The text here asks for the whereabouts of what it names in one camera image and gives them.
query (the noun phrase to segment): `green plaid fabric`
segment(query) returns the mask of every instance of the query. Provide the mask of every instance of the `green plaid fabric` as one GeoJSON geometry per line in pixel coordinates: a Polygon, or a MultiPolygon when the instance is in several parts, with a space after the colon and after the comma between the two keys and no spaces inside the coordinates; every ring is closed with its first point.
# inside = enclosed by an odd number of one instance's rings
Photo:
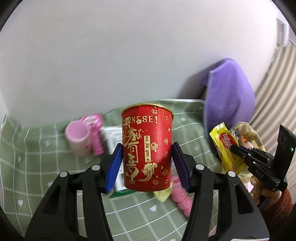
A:
{"type": "MultiPolygon", "coordinates": [[[[211,153],[202,125],[203,102],[156,100],[153,103],[170,108],[173,141],[212,171],[222,172],[220,162],[211,153]]],[[[121,125],[121,110],[115,109],[104,118],[105,126],[121,125]]],[[[21,128],[8,116],[1,128],[0,175],[3,185],[2,207],[10,222],[22,235],[42,197],[61,171],[83,172],[108,154],[78,158],[70,151],[64,131],[70,121],[39,128],[21,128]]],[[[215,193],[211,228],[218,211],[215,193]]],[[[104,208],[115,241],[117,240],[181,240],[187,219],[170,199],[160,203],[152,193],[140,192],[122,199],[103,196],[104,208]]],[[[82,193],[77,194],[80,234],[86,236],[82,193]]]]}

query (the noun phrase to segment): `knitted sleeve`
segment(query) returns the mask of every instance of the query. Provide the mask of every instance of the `knitted sleeve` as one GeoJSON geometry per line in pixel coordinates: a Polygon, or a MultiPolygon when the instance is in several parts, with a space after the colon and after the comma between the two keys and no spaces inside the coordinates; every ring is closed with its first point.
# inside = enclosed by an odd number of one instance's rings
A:
{"type": "Polygon", "coordinates": [[[267,225],[270,236],[272,236],[290,214],[294,204],[292,204],[291,194],[288,189],[282,192],[280,200],[271,208],[262,212],[262,216],[267,225]]]}

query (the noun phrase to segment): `blue gripper pad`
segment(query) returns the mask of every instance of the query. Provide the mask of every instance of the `blue gripper pad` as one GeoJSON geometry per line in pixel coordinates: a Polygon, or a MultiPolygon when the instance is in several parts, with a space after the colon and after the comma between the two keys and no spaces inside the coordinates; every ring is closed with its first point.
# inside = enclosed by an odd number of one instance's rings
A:
{"type": "Polygon", "coordinates": [[[178,142],[175,142],[172,144],[172,158],[173,158],[181,185],[186,191],[188,191],[190,189],[189,171],[185,163],[186,157],[182,152],[178,142]]]}
{"type": "Polygon", "coordinates": [[[110,167],[109,167],[109,169],[107,171],[107,175],[106,175],[105,190],[107,193],[109,193],[115,185],[117,174],[119,172],[119,168],[120,168],[121,161],[122,161],[122,155],[123,155],[122,144],[118,143],[113,154],[111,155],[112,162],[110,164],[110,167]]]}

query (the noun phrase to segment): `silver screw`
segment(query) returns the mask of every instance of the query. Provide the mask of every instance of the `silver screw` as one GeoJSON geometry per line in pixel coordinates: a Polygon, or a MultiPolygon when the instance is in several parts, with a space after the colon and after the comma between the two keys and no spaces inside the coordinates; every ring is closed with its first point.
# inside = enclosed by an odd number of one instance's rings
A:
{"type": "Polygon", "coordinates": [[[228,172],[228,175],[229,175],[230,177],[235,177],[235,172],[234,172],[234,171],[229,171],[229,172],[228,172]]]}
{"type": "Polygon", "coordinates": [[[91,169],[93,170],[93,171],[98,171],[98,170],[100,170],[100,165],[93,165],[92,167],[91,167],[91,169]]]}
{"type": "Polygon", "coordinates": [[[197,164],[195,167],[197,170],[200,170],[200,171],[205,168],[205,166],[203,164],[197,164]]]}
{"type": "Polygon", "coordinates": [[[63,171],[59,174],[60,177],[66,177],[68,173],[66,171],[63,171]]]}

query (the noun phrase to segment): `purple bag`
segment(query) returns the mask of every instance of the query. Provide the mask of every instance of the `purple bag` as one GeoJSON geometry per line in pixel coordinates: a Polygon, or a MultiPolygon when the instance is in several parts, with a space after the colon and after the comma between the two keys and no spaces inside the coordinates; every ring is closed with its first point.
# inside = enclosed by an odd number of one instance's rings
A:
{"type": "Polygon", "coordinates": [[[251,119],[255,108],[254,91],[235,60],[222,60],[203,84],[207,86],[204,105],[207,133],[222,122],[230,129],[239,121],[251,119]]]}

